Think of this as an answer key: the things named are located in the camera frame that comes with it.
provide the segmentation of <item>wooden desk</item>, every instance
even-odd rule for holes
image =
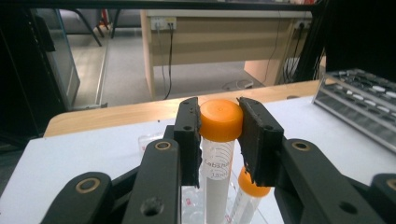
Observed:
[[[289,96],[308,96],[317,91],[318,81],[294,83],[244,91],[199,96],[199,104],[210,99],[228,99],[244,96],[262,103],[286,100]],[[64,113],[54,117],[44,134],[45,137],[65,133],[77,133],[106,127],[171,119],[177,115],[178,105],[185,98],[157,101],[138,105],[115,106],[102,109]]]
[[[141,10],[146,80],[151,99],[155,99],[153,67],[167,65],[171,40],[169,30],[161,31],[160,35],[151,30],[152,17],[177,18],[172,64],[248,61],[245,70],[264,86],[273,86],[280,81],[286,58],[293,55],[297,43],[294,24],[302,18],[310,18],[311,14],[298,11]]]

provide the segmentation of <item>white surface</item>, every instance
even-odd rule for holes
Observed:
[[[252,10],[147,10],[148,17],[222,17],[222,18],[312,18],[309,11]]]
[[[311,104],[311,97],[266,104],[287,138],[316,144],[344,175],[370,184],[374,175],[396,173],[396,155]],[[39,223],[73,177],[97,171],[115,178],[140,162],[137,138],[164,130],[161,120],[31,141],[0,199],[0,223]],[[233,171],[243,165],[235,145]],[[282,223],[271,190],[259,206],[266,221]]]

